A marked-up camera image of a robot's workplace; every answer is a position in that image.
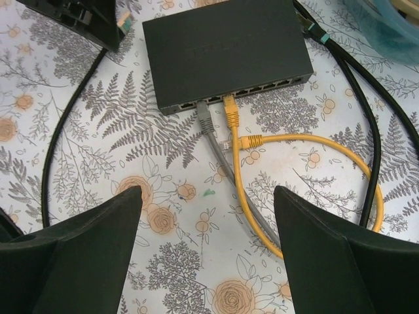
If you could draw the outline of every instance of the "black power cable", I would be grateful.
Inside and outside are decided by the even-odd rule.
[[[98,68],[99,63],[105,57],[106,52],[107,52],[107,49],[103,48],[101,52],[98,54],[98,56],[96,57],[96,59],[94,60],[92,66],[90,67],[87,74],[84,76],[79,87],[77,87],[73,96],[71,96],[71,99],[69,100],[67,107],[65,108],[63,114],[61,115],[61,118],[58,121],[58,124],[54,130],[54,133],[52,134],[51,142],[45,156],[45,163],[44,163],[44,169],[43,169],[43,174],[42,174],[42,185],[41,185],[41,213],[42,213],[42,224],[44,228],[50,226],[50,215],[49,215],[49,210],[48,210],[48,182],[49,182],[49,177],[50,177],[51,163],[54,156],[54,150],[55,150],[58,138],[60,137],[65,121],[67,120],[71,110],[73,109],[74,104],[76,104],[77,99],[80,97],[88,81],[92,78],[93,74]]]
[[[342,58],[355,70],[361,75],[365,81],[377,92],[378,95],[392,108],[395,115],[400,120],[401,124],[405,128],[405,131],[410,137],[412,141],[413,147],[416,151],[416,154],[419,155],[419,135],[414,127],[412,121],[404,112],[404,110],[400,107],[398,102],[394,99],[392,95],[381,85],[371,73],[366,70],[358,61],[355,60],[345,49],[339,46],[336,42],[330,41],[330,43],[326,43],[326,47],[331,47],[332,49],[336,50]]]
[[[341,46],[339,46],[334,40],[326,37],[325,40],[323,40],[323,36],[326,34],[326,32],[320,27],[320,25],[316,22],[316,20],[311,16],[311,14],[303,7],[301,3],[299,3],[297,0],[293,0],[295,9],[299,12],[299,14],[303,17],[301,20],[303,26],[306,29],[306,33],[311,36],[311,38],[318,43],[324,44],[326,48],[329,49],[329,51],[332,53],[332,55],[335,57],[338,57],[340,59],[341,64],[344,67],[347,67],[346,70],[342,71],[346,74],[346,78],[348,79],[348,82],[356,82],[351,70],[346,65],[350,65],[355,71],[358,72],[359,75],[361,75],[370,85],[375,89],[378,95],[380,95],[383,100],[393,109],[396,116],[400,119],[400,122],[402,123],[403,127],[405,128],[408,136],[410,137],[410,140],[416,150],[416,154],[419,155],[419,135],[416,131],[415,127],[413,126],[413,123],[410,121],[406,113],[403,111],[403,109],[400,107],[400,105],[396,102],[396,100],[390,95],[390,93],[364,68],[358,61],[355,60],[345,49],[343,49]],[[358,100],[360,101],[361,106],[363,101],[359,96],[357,96]],[[373,130],[373,124],[371,124],[370,121],[371,130],[374,137],[374,130]],[[378,136],[378,140],[374,140],[374,148],[377,147],[376,142],[380,141],[380,138]],[[365,203],[363,207],[363,212],[361,215],[360,225],[367,226],[369,215],[371,212],[371,206],[369,206],[370,200],[374,198],[374,189],[372,189],[372,179],[373,175],[378,171],[379,168],[375,169],[374,165],[376,164],[376,150],[374,152],[374,158],[373,158],[373,169],[372,169],[372,176],[371,181],[368,187],[367,195],[365,196]]]
[[[374,194],[375,189],[378,183],[378,176],[380,174],[380,164],[381,164],[381,138],[380,138],[380,130],[378,129],[377,121],[375,120],[374,113],[369,107],[367,98],[363,93],[361,86],[358,84],[354,74],[352,73],[351,69],[349,68],[348,64],[338,55],[338,52],[334,51],[333,49],[330,50],[332,56],[336,59],[339,67],[342,69],[346,80],[348,80],[349,85],[351,86],[354,94],[361,105],[363,112],[365,113],[365,117],[368,120],[370,125],[371,133],[373,135],[373,143],[374,143],[374,155],[373,155],[373,166],[371,168],[371,178],[369,179],[367,193],[365,195],[365,201],[362,208],[361,219],[359,221],[359,225],[362,227],[368,226],[368,219],[371,213],[371,207],[373,206],[374,202]]]

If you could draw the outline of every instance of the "cable connector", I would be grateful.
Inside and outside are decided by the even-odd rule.
[[[119,21],[117,22],[119,29],[123,32],[124,35],[126,35],[131,29],[133,19],[134,18],[131,12],[128,11],[125,12],[124,15],[122,15]]]
[[[238,106],[234,100],[233,95],[227,95],[223,98],[224,101],[224,110],[227,116],[228,127],[238,127],[239,118],[238,118]]]
[[[218,145],[220,146],[220,148],[223,152],[228,152],[233,147],[233,145],[231,143],[231,140],[229,140],[229,139],[227,139],[226,141],[222,141],[222,142],[218,143]]]
[[[315,41],[325,44],[330,39],[329,34],[326,33],[326,31],[321,28],[319,24],[313,23],[299,13],[297,13],[297,18],[299,19],[305,32],[309,34]]]
[[[250,135],[250,136],[242,136],[238,139],[238,148],[242,149],[249,149],[262,146],[264,144],[262,135]],[[219,146],[223,152],[229,151],[232,148],[232,141],[226,140],[219,143]]]
[[[198,111],[198,120],[201,124],[202,133],[209,134],[215,132],[214,124],[212,123],[212,117],[208,105],[205,101],[199,101],[196,105]]]
[[[239,138],[240,149],[249,149],[263,145],[262,135],[242,136]]]

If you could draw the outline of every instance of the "tablecloth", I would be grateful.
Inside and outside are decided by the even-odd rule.
[[[142,21],[218,1],[117,0],[119,13],[132,11],[133,29],[117,54],[107,54],[58,141],[50,178],[53,224],[130,186],[143,188],[120,314],[294,313],[284,263],[249,229],[196,113],[162,116],[156,109]],[[418,126],[419,67],[379,56],[341,1],[305,5]],[[1,207],[30,233],[42,228],[41,173],[50,137],[101,48],[15,0],[0,0],[0,17]],[[240,133],[312,133],[370,162],[371,135],[354,93],[328,51],[312,41],[306,45],[315,71],[310,81],[241,98]],[[363,87],[382,134],[381,232],[417,242],[414,150],[388,106]],[[210,110],[218,140],[228,139],[222,104]],[[273,228],[272,191],[278,184],[331,213],[359,220],[367,180],[347,157],[325,146],[271,143],[242,152],[241,163],[246,190]]]

